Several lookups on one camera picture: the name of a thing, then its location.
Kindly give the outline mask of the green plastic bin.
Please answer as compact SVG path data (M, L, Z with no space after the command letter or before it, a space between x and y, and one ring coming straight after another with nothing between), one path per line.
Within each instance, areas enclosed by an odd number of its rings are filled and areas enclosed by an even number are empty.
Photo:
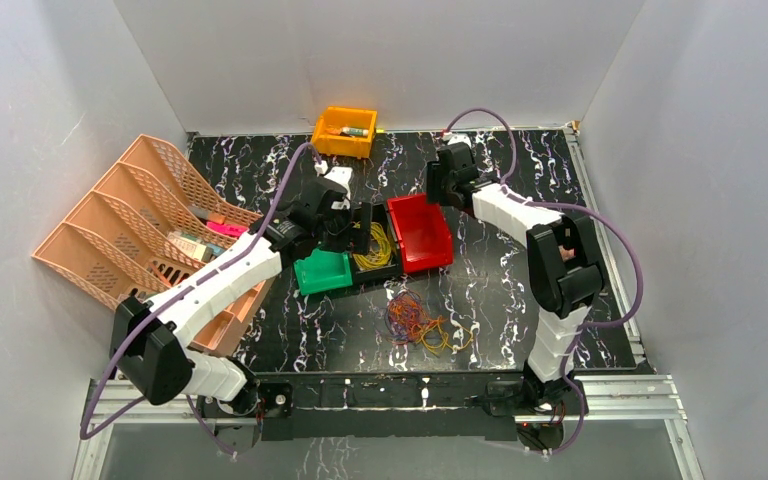
M312 295L353 284L349 256L315 249L293 265L301 295Z

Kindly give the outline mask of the black plastic bin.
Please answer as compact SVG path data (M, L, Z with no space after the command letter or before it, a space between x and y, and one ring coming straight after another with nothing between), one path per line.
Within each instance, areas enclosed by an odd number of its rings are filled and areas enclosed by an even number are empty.
M404 273L401 247L384 203L372 205L368 254L348 256L355 285L385 281Z

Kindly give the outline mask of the red plastic bin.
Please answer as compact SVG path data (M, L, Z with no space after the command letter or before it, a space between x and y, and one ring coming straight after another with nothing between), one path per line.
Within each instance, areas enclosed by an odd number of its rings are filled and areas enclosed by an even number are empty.
M438 204L430 203L422 193L390 198L387 208L405 273L453 263L451 231Z

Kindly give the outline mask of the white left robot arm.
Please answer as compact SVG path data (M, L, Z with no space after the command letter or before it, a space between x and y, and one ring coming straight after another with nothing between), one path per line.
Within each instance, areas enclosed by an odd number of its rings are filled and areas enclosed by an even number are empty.
M219 257L147 301L116 309L112 361L152 405L212 397L235 416L254 411L255 377L230 358L190 349L197 334L258 284L314 250L367 253L373 206L338 182L317 178L298 199L276 203Z

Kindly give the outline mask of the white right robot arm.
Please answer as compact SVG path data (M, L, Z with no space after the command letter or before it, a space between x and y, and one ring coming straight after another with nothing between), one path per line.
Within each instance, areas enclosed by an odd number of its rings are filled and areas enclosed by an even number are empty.
M571 388L570 356L607 282L592 221L551 210L483 175L470 144L458 140L428 162L426 194L429 202L454 207L525 247L539 314L520 390L531 411L550 413Z

